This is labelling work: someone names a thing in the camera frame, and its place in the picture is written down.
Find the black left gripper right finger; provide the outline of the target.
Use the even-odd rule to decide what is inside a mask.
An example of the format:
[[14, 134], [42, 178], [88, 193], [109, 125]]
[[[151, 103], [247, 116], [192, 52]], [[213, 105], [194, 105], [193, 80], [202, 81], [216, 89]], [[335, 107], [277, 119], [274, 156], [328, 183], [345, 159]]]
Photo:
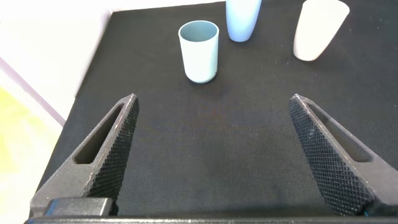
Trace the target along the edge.
[[318, 189], [339, 215], [397, 215], [397, 170], [312, 100], [295, 94], [289, 114]]

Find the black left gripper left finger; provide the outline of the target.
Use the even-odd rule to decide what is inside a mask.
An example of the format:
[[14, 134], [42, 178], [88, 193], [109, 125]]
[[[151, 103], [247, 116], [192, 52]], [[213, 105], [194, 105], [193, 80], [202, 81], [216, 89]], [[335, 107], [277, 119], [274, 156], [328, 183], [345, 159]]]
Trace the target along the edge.
[[117, 200], [139, 114], [135, 94], [119, 100], [30, 201], [43, 215], [52, 199], [103, 197]]

